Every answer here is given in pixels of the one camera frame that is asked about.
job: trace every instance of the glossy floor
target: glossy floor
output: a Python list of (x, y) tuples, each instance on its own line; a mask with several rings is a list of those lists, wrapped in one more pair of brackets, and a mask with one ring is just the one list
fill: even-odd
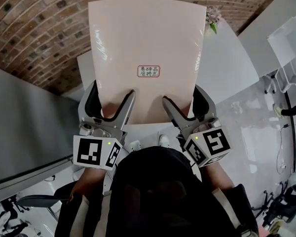
[[(283, 125), (290, 124), (290, 120), (277, 118), (273, 111), (274, 103), (286, 107), (284, 94), (277, 92), (265, 95), (264, 83), (261, 80), (217, 105), (218, 117), (227, 127), (233, 147), (233, 151), (220, 163), (235, 185), (242, 183), (245, 186), (252, 206), (262, 204), (264, 190), (279, 193), (279, 182), (288, 179), (293, 166), (290, 127), (282, 129), (282, 145), (277, 160), (281, 144), (280, 130)], [(172, 148), (181, 150), (175, 138), (179, 131), (171, 124), (128, 126), (126, 130), (129, 132), (126, 143), (140, 140), (143, 148), (154, 146), (157, 144), (159, 132), (168, 136)], [(76, 180), (79, 176), (79, 171), (76, 171), (76, 166), (65, 169), (56, 174), (55, 181), (42, 181), (24, 190), (19, 196), (51, 195), (57, 188)], [(105, 189), (108, 189), (110, 183), (107, 176)], [(59, 211), (60, 205), (56, 204), (53, 209)], [(23, 231), (29, 237), (37, 236), (38, 231), (44, 237), (53, 236), (56, 221), (45, 208), (31, 208), (29, 212), (19, 213), (19, 218), (31, 223)]]

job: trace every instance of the gray panel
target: gray panel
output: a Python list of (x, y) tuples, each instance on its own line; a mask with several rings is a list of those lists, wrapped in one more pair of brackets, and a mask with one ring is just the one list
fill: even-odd
[(78, 103), (0, 70), (0, 181), (70, 156)]

